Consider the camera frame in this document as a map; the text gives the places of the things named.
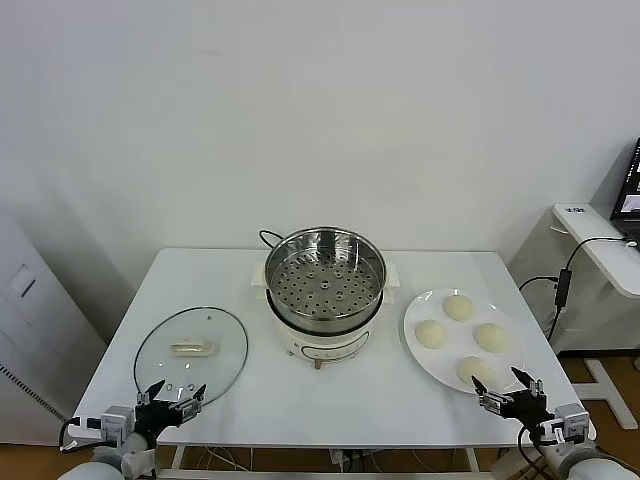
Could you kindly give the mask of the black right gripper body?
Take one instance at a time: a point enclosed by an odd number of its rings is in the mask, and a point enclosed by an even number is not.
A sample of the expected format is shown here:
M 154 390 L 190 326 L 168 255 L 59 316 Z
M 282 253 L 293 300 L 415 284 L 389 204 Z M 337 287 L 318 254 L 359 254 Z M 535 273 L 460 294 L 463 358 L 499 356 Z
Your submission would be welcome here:
M 527 430 L 535 431 L 554 415 L 547 410 L 547 396 L 532 397 L 528 391 L 519 390 L 501 394 L 503 405 L 500 416 L 518 420 Z

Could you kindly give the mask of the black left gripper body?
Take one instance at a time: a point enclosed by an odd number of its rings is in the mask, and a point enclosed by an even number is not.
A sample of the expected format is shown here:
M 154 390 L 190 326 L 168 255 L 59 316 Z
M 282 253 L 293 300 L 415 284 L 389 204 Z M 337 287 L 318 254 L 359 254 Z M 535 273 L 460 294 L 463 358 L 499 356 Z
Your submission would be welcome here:
M 186 400 L 151 400 L 147 403 L 139 400 L 135 407 L 134 432 L 141 435 L 147 443 L 156 443 L 166 428 L 179 427 L 184 422 L 185 405 Z

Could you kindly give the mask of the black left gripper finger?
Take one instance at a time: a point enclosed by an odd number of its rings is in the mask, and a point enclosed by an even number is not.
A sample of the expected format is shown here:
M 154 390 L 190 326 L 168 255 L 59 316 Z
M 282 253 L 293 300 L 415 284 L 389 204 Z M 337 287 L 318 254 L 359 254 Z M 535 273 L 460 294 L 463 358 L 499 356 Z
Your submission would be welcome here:
M 165 384 L 165 380 L 160 380 L 151 386 L 149 386 L 144 392 L 139 392 L 137 394 L 137 402 L 138 403 L 152 403 L 157 394 L 162 390 Z
M 196 417 L 202 410 L 206 385 L 201 385 L 191 398 L 180 401 L 177 404 L 177 411 L 182 417 Z

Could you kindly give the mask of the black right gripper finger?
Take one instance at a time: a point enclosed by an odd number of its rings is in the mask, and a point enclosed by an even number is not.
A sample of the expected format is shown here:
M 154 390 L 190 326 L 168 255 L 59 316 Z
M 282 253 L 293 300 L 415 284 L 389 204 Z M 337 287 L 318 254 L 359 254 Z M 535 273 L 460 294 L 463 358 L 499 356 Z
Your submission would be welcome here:
M 500 412 L 503 405 L 503 396 L 488 390 L 476 376 L 472 375 L 471 380 L 479 398 L 480 406 L 489 412 Z
M 541 380 L 535 380 L 527 372 L 516 367 L 511 367 L 511 372 L 532 397 L 538 397 L 544 394 L 543 384 Z

